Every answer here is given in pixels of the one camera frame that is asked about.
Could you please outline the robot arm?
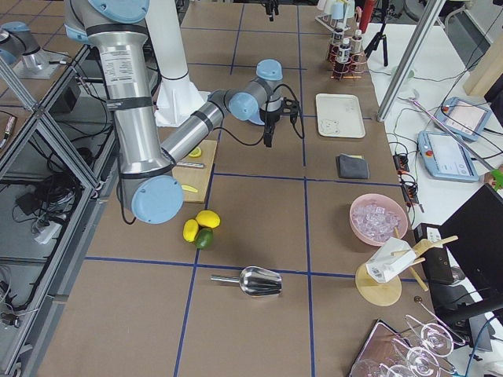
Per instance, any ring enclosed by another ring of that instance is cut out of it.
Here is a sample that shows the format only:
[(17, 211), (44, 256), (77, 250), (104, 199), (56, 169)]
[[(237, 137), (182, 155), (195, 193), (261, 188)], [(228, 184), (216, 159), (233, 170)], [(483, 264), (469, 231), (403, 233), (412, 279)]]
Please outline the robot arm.
[(184, 194), (171, 171), (227, 115), (248, 121), (281, 107), (281, 64), (262, 60), (242, 90), (202, 97), (189, 78), (172, 1), (67, 1), (68, 37), (98, 49), (119, 139), (118, 197), (139, 221), (160, 224)]

